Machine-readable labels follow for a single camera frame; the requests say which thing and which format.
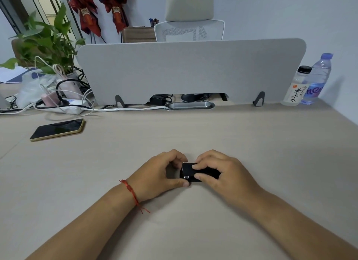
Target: wooden desk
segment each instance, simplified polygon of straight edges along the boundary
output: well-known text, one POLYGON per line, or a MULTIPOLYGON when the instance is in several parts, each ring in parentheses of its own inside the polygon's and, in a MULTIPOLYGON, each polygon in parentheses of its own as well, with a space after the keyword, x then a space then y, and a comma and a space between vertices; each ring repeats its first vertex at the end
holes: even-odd
MULTIPOLYGON (((0 251, 24 259, 151 156, 209 149, 358 246, 358 127, 323 102, 201 111, 94 113, 82 134, 30 142, 65 115, 0 116, 0 251)), ((288 259, 249 218, 203 184, 134 210, 100 259, 288 259)))

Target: purple label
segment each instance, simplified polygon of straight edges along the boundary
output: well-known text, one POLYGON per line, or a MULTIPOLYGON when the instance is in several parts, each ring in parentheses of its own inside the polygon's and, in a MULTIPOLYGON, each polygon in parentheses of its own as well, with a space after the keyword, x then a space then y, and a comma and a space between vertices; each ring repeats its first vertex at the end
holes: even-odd
POLYGON ((318 97, 325 83, 312 83, 305 94, 305 97, 315 98, 318 97))

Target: water bottle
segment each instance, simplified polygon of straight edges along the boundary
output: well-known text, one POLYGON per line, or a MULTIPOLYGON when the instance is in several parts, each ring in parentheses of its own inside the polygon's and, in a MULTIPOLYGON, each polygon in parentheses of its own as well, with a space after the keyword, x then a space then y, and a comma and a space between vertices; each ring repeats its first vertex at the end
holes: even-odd
POLYGON ((301 104, 311 105, 317 99, 324 85, 326 84, 329 74, 331 73, 331 59, 333 54, 322 54, 321 59, 312 66, 312 71, 304 83, 310 84, 301 104))
POLYGON ((300 66, 298 68, 284 99, 280 102, 281 104, 295 106, 301 102, 309 87, 308 83, 303 82, 307 81, 307 76, 311 70, 310 66, 300 66))

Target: person's left hand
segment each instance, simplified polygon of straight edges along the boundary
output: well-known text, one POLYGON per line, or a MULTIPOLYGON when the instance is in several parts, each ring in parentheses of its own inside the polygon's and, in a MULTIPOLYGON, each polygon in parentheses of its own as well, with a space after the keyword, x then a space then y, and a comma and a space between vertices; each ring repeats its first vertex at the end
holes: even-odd
POLYGON ((168 179, 165 168, 171 163, 180 169, 183 162, 188 162, 184 154, 177 150, 163 152, 149 159, 128 179, 139 202, 153 199, 159 194, 177 187, 188 187, 185 179, 168 179))

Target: smartphone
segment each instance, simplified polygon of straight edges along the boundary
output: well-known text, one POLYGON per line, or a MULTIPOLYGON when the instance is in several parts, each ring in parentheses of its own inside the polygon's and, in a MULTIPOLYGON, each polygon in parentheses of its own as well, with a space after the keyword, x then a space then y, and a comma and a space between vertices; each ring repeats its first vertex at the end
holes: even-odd
POLYGON ((192 165, 195 164, 196 163, 183 163, 183 165, 181 166, 179 177, 182 179, 186 179, 189 182, 201 182, 200 180, 194 177, 194 174, 199 172, 199 173, 205 173, 207 175, 210 175, 215 179, 219 179, 221 172, 219 172, 217 169, 207 167, 205 169, 201 169, 197 171, 191 167, 192 165))
POLYGON ((84 123, 84 119, 78 119, 68 122, 58 122, 39 126, 30 137, 30 140, 38 141, 43 139, 56 138, 59 136, 77 134, 83 130, 84 123))

